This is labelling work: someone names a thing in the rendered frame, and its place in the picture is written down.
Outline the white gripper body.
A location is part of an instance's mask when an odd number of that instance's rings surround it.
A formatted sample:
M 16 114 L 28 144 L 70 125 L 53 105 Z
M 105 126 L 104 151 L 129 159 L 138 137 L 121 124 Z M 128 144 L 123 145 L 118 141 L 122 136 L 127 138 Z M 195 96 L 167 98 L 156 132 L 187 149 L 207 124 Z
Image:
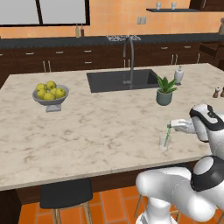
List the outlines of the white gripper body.
M 187 134 L 195 134 L 195 128 L 191 118 L 171 120 L 171 127 L 176 131 L 185 132 Z

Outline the dark framed window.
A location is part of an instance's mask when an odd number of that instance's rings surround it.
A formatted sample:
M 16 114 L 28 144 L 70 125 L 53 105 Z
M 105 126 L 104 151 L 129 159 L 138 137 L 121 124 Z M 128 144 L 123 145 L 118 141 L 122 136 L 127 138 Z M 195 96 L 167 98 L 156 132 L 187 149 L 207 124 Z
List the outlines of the dark framed window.
M 0 0 L 0 27 L 90 25 L 89 0 Z

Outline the green striped straw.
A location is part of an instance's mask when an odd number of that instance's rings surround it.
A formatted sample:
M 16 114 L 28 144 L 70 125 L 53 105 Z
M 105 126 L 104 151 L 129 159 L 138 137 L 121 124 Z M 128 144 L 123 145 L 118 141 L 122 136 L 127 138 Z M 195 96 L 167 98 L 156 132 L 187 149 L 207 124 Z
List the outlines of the green striped straw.
M 166 147 L 167 143 L 168 143 L 168 140 L 169 140 L 169 136 L 171 134 L 171 129 L 172 129 L 172 126 L 171 124 L 167 124 L 167 133 L 166 133 L 166 137 L 165 137 L 165 140 L 164 140 L 164 147 Z

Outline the grey pedestal fruit bowl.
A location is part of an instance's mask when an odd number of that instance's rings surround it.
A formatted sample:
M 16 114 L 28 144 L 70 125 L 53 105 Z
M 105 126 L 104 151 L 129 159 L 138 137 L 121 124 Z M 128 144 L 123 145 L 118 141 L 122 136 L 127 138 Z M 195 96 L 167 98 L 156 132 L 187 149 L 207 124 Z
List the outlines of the grey pedestal fruit bowl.
M 32 92 L 32 98 L 39 104 L 45 106 L 46 112 L 61 111 L 61 103 L 67 98 L 67 96 L 69 94 L 69 89 L 64 85 L 58 85 L 58 88 L 63 88 L 66 92 L 66 94 L 59 99 L 55 99 L 55 100 L 51 100 L 51 101 L 41 100 L 37 97 L 36 90 L 34 90 Z

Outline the dark grey sink basin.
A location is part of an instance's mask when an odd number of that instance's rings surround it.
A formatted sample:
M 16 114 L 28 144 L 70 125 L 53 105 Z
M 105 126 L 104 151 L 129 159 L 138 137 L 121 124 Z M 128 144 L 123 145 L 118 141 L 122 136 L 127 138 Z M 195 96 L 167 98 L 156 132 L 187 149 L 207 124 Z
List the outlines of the dark grey sink basin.
M 124 91 L 130 89 L 130 71 L 87 73 L 92 93 Z M 135 70 L 133 89 L 159 88 L 157 74 L 152 69 Z

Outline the grey arched tap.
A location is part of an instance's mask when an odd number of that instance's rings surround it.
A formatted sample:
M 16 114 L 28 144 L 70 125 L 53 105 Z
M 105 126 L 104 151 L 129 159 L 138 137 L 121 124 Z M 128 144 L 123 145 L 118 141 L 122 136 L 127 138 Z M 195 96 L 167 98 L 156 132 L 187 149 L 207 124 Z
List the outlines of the grey arched tap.
M 131 36 L 127 36 L 126 39 L 124 40 L 124 46 L 123 46 L 123 52 L 122 56 L 125 59 L 126 58 L 126 47 L 127 43 L 130 43 L 130 50 L 131 50 L 131 60 L 130 60 L 130 79 L 129 80 L 124 80 L 123 84 L 129 84 L 129 90 L 133 88 L 133 77 L 134 77 L 134 44 L 131 39 Z

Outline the green plant in grey pot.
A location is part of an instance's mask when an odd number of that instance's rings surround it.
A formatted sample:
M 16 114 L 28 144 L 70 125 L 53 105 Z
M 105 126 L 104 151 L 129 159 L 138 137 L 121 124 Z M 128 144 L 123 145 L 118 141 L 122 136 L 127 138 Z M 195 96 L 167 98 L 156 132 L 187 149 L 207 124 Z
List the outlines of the green plant in grey pot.
M 161 79 L 159 76 L 157 77 L 157 83 L 159 88 L 157 90 L 157 98 L 156 101 L 161 106 L 167 106 L 172 101 L 172 93 L 177 90 L 174 85 L 176 84 L 176 79 L 168 81 L 166 77 Z

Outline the white soap dispenser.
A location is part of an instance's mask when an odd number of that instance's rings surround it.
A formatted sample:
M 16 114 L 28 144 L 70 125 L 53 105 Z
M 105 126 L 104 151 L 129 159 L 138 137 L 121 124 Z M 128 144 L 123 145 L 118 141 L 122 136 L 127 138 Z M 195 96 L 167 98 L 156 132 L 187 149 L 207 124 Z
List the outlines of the white soap dispenser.
M 183 76 L 184 76 L 184 71 L 182 70 L 182 66 L 179 66 L 178 69 L 174 73 L 174 78 L 176 79 L 177 85 L 181 84 Z

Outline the dark wooden wall cabinet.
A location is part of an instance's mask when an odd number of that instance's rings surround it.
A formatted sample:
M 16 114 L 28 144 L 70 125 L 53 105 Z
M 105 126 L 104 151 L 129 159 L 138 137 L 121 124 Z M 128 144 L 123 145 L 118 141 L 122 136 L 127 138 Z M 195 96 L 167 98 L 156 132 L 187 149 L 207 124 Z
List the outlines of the dark wooden wall cabinet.
M 191 0 L 189 8 L 198 11 L 224 11 L 224 0 Z

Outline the dark wall shelf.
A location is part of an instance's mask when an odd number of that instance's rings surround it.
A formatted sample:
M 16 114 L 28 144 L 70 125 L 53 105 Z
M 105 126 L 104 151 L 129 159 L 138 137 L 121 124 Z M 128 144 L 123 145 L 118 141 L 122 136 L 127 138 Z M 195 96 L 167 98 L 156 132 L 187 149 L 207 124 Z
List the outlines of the dark wall shelf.
M 199 12 L 199 10 L 195 10 L 195 9 L 146 9 L 147 11 L 150 12 Z

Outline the dark wooden cupboard run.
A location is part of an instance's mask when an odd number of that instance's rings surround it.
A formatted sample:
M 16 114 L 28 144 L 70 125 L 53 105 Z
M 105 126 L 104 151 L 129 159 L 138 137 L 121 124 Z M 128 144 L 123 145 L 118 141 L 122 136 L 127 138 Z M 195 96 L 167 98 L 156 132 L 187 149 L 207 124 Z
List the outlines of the dark wooden cupboard run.
M 0 88 L 11 74 L 64 72 L 130 67 L 131 50 L 123 58 L 120 45 L 20 47 L 0 49 Z M 134 44 L 134 66 L 209 63 L 224 71 L 224 41 Z

